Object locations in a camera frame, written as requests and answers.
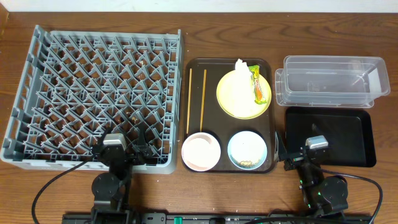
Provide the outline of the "light blue bowl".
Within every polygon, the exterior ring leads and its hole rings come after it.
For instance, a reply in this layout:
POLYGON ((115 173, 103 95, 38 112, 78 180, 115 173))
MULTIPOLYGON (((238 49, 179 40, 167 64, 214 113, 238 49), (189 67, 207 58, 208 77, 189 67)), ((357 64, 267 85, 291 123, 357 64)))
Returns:
POLYGON ((255 170, 263 165, 267 158, 267 144, 265 140, 257 133, 252 131, 241 131, 231 137, 227 146, 228 157, 237 167, 239 161, 257 161, 259 163, 253 169, 255 170))

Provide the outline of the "green orange snack wrapper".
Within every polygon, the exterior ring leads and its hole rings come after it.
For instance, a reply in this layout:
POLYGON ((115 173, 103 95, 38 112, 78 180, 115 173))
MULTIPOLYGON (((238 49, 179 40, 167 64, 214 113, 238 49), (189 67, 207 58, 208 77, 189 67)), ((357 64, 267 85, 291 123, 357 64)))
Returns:
POLYGON ((254 101, 259 105, 267 103, 266 97, 261 89, 259 65, 248 66, 248 69, 252 73, 251 80, 254 92, 254 101))

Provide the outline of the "white tissue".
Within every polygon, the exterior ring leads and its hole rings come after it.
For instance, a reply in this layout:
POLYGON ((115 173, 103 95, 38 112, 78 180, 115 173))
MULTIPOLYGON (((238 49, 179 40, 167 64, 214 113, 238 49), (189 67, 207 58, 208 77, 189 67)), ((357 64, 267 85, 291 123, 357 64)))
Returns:
POLYGON ((251 72, 240 58, 234 66, 233 99, 236 104, 246 105, 252 99, 251 72))

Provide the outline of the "wooden chopstick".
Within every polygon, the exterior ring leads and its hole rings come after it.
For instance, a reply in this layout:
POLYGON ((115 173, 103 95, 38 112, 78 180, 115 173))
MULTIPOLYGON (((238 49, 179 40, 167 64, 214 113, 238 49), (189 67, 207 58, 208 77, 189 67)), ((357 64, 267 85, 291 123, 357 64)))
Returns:
POLYGON ((190 125, 191 92, 192 92, 192 68, 189 69, 186 134, 189 133, 189 125, 190 125))
POLYGON ((203 130, 203 117, 204 117, 204 108, 205 108, 205 89, 206 89, 206 69, 203 71, 203 86, 202 86, 202 94, 201 94, 201 111, 200 111, 200 132, 203 130))

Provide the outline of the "rice and food scraps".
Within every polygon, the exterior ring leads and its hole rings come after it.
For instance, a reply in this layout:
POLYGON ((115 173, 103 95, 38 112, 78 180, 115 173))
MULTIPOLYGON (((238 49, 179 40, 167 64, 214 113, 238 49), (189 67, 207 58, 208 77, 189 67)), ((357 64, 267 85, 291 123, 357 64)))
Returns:
POLYGON ((259 160, 257 161, 239 161, 238 162, 238 167, 242 169, 253 169, 254 167, 257 166, 259 163, 259 160))

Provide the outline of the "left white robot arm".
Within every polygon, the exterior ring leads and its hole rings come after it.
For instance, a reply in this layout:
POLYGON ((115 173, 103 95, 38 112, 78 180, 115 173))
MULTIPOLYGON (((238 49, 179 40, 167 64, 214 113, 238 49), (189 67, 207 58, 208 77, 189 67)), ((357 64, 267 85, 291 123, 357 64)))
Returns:
POLYGON ((109 167, 109 171, 98 175, 91 186, 95 197, 91 209, 92 224, 140 223, 141 215, 129 206, 129 191, 132 180, 132 167, 143 165, 149 158, 150 147, 146 141, 144 126, 138 127, 134 153, 129 152, 126 137, 122 133, 112 133, 107 128, 92 147, 93 155, 109 167))

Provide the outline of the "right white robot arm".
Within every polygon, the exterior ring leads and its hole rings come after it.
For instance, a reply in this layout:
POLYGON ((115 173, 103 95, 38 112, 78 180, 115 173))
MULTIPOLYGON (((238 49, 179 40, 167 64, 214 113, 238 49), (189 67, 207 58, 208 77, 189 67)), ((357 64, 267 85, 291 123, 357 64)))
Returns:
POLYGON ((316 124, 286 126, 287 148, 279 153, 284 170, 296 170, 304 202, 315 217, 340 213, 348 208, 348 184, 344 177, 325 177, 320 164, 329 160, 336 139, 316 124))

